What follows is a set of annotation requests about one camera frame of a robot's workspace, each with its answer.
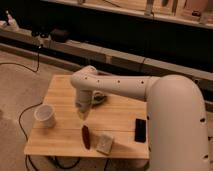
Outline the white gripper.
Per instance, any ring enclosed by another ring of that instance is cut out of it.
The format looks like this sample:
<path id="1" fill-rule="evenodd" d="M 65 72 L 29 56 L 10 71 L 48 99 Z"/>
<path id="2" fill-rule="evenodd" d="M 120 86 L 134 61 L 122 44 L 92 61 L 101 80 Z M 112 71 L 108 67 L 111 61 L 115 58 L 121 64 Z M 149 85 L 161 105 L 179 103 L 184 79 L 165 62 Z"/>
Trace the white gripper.
<path id="1" fill-rule="evenodd" d="M 86 120 L 90 114 L 93 92 L 88 90 L 76 90 L 75 104 L 78 108 L 79 118 Z"/>

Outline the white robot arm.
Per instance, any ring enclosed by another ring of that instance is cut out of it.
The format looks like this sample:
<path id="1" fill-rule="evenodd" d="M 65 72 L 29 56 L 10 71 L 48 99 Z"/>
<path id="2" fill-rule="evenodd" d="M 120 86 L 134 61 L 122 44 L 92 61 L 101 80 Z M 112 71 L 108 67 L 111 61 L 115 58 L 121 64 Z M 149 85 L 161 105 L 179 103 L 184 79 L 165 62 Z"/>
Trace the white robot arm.
<path id="1" fill-rule="evenodd" d="M 181 75 L 102 76 L 93 66 L 71 75 L 76 107 L 89 109 L 95 90 L 147 103 L 150 171 L 210 171 L 205 102 Z"/>

